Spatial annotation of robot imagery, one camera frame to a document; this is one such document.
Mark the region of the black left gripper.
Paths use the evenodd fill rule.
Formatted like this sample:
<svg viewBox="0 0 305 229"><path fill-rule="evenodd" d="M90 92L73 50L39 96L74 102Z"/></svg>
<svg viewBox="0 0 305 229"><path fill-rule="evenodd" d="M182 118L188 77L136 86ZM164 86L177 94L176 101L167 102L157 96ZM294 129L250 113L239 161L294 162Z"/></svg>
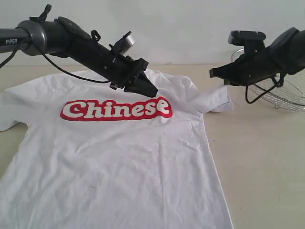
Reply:
<svg viewBox="0 0 305 229"><path fill-rule="evenodd" d="M75 38L69 45L69 57L123 88L124 92L155 97L157 88L143 71L148 62L143 58L133 60L93 41Z"/></svg>

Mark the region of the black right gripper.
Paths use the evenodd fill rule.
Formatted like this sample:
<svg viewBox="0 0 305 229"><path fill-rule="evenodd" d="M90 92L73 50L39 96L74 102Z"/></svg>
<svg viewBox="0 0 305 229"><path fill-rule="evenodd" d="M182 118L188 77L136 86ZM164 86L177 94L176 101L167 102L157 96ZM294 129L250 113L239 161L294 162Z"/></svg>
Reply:
<svg viewBox="0 0 305 229"><path fill-rule="evenodd" d="M209 70L210 78L224 79L224 85L252 85L279 73L277 64L270 56L269 47L263 41L246 40L244 54L234 63Z"/></svg>

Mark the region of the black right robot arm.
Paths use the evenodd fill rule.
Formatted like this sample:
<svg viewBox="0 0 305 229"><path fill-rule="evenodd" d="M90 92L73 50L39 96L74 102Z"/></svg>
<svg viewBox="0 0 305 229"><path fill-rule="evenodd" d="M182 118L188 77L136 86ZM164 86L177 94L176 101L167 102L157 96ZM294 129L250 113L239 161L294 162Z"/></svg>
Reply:
<svg viewBox="0 0 305 229"><path fill-rule="evenodd" d="M305 32L292 27L265 46L259 31L232 31L228 42L242 46L244 53L230 64L212 68L211 78L225 84L249 86L280 74L294 75L305 68Z"/></svg>

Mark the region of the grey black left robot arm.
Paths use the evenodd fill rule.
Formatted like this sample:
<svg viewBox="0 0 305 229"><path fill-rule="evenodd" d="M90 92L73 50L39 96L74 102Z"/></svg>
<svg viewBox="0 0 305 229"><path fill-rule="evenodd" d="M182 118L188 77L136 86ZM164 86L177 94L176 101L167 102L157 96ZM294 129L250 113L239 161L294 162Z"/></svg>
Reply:
<svg viewBox="0 0 305 229"><path fill-rule="evenodd" d="M100 38L96 30L86 33L65 17L54 21L31 17L14 29L1 29L0 52L11 53L1 66L9 62L17 51L29 56L71 58L104 77L104 83L110 83L114 90L120 88L125 92L155 97L158 90L144 73L148 62L124 55L135 43L131 32L109 49L99 44Z"/></svg>

